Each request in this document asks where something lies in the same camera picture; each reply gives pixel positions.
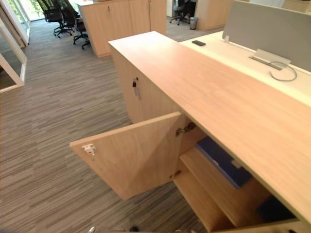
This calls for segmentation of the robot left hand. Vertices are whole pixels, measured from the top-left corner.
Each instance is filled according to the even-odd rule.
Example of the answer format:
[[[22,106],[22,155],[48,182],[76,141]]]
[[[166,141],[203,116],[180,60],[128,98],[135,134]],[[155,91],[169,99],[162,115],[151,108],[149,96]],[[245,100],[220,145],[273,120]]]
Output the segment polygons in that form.
[[[87,233],[95,233],[96,232],[96,228],[94,226],[92,226]],[[112,229],[110,231],[110,233],[130,233],[130,232],[140,232],[140,229],[138,226],[132,226],[130,229],[126,230],[126,229]]]

